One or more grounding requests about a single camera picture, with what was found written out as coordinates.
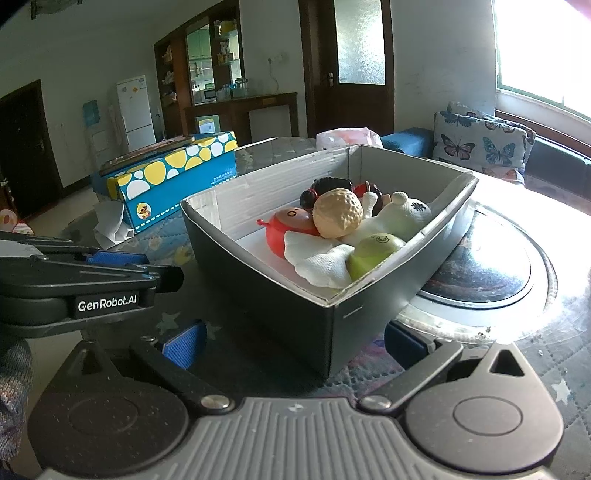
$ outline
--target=brown wooden door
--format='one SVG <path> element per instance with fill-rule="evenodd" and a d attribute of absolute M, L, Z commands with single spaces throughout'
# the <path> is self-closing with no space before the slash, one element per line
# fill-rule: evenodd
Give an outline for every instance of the brown wooden door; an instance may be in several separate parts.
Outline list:
<path fill-rule="evenodd" d="M 62 185 L 47 133 L 41 85 L 0 99 L 0 168 L 21 218 L 56 202 Z"/>
<path fill-rule="evenodd" d="M 300 0 L 308 131 L 394 129 L 389 0 Z"/>

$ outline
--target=blue box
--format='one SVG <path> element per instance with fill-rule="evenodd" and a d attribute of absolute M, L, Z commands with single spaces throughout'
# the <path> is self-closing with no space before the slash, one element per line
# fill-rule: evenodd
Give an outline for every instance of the blue box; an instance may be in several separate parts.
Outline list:
<path fill-rule="evenodd" d="M 233 132 L 193 135 L 192 144 L 145 155 L 107 175 L 91 176 L 92 189 L 125 205 L 123 220 L 141 232 L 178 211 L 182 199 L 237 176 Z"/>

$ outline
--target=ribbed gray surface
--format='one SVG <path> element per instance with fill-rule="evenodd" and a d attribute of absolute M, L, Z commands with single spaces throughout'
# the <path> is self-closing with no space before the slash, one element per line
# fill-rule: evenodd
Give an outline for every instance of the ribbed gray surface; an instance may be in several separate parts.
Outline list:
<path fill-rule="evenodd" d="M 386 417 L 344 398 L 249 398 L 240 410 L 203 418 L 175 454 L 129 480 L 450 480 Z M 66 480 L 52 471 L 41 480 Z M 552 479 L 545 471 L 527 480 Z"/>

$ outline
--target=gray cardboard box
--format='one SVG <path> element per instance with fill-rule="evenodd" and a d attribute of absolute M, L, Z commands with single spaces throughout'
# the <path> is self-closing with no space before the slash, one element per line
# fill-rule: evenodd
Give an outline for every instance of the gray cardboard box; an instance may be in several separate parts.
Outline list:
<path fill-rule="evenodd" d="M 312 287 L 275 257 L 256 224 L 323 176 L 368 180 L 429 203 L 434 219 L 348 288 Z M 468 230 L 478 180 L 464 169 L 356 145 L 294 158 L 182 201 L 200 268 L 321 377 L 337 373 L 413 298 Z"/>

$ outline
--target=screw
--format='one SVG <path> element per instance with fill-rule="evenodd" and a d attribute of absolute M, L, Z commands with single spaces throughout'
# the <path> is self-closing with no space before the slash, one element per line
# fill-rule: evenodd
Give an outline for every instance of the screw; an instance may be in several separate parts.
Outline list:
<path fill-rule="evenodd" d="M 208 410 L 224 410 L 230 406 L 230 399 L 224 395 L 206 395 L 201 405 Z"/>
<path fill-rule="evenodd" d="M 382 413 L 392 406 L 392 401 L 382 395 L 369 395 L 359 400 L 359 406 L 370 413 Z"/>

